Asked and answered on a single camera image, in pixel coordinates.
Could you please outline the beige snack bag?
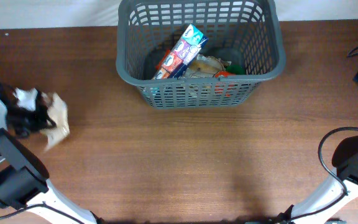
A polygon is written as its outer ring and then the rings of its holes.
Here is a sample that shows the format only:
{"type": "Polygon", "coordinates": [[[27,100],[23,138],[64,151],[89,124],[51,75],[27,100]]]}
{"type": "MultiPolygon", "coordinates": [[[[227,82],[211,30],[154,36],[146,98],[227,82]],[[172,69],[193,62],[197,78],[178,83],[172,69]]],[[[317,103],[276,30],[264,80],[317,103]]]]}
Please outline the beige snack bag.
{"type": "Polygon", "coordinates": [[[67,104],[59,97],[57,93],[42,93],[42,99],[47,106],[47,115],[51,119],[47,124],[51,128],[41,129],[40,133],[47,137],[45,152],[61,143],[70,134],[68,124],[67,104]]]}
{"type": "Polygon", "coordinates": [[[219,78],[227,77],[231,74],[226,71],[224,63],[221,59],[201,54],[197,55],[195,59],[189,64],[184,71],[182,78],[219,78]]]}

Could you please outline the red orange pasta packet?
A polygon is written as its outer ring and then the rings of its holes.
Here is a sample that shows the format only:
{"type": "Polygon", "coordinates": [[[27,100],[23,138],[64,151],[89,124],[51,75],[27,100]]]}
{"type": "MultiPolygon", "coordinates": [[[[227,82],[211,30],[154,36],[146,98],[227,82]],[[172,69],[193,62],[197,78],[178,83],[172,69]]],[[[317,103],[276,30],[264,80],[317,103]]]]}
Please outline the red orange pasta packet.
{"type": "Polygon", "coordinates": [[[155,66],[157,71],[152,79],[219,78],[236,74],[227,70],[232,68],[231,62],[222,61],[220,58],[205,57],[191,52],[185,53],[183,58],[181,58],[181,55],[182,52],[166,51],[164,58],[155,66]]]}

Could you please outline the Kleenex tissue multipack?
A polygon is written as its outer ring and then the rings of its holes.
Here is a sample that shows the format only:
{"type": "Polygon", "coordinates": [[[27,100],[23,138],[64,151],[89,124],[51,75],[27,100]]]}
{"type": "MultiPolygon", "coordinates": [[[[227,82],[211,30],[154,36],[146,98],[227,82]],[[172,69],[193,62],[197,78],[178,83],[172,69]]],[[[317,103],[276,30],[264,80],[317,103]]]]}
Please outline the Kleenex tissue multipack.
{"type": "Polygon", "coordinates": [[[180,78],[208,40],[206,35],[193,24],[190,24],[175,46],[162,60],[152,79],[180,78]]]}

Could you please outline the green lid jar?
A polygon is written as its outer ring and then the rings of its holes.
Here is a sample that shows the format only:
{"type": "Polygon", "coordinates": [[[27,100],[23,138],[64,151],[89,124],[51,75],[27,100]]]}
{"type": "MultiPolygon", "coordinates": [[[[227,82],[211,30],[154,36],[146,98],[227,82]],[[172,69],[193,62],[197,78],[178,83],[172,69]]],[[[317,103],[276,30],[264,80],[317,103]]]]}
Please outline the green lid jar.
{"type": "Polygon", "coordinates": [[[232,65],[226,67],[226,71],[231,74],[235,74],[235,75],[245,75],[246,74],[245,70],[240,65],[236,65],[236,64],[232,64],[232,65]]]}

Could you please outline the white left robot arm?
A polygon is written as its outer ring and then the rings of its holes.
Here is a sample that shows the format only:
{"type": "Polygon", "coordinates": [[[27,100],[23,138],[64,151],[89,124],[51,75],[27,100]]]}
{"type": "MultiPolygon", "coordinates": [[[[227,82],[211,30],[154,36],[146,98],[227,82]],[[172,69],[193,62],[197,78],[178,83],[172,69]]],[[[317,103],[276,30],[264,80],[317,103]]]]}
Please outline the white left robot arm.
{"type": "Polygon", "coordinates": [[[58,191],[40,159],[20,138],[42,133],[50,149],[70,133],[67,104],[56,93],[21,90],[0,82],[0,208],[11,218],[31,212],[50,223],[103,223],[58,191]]]}

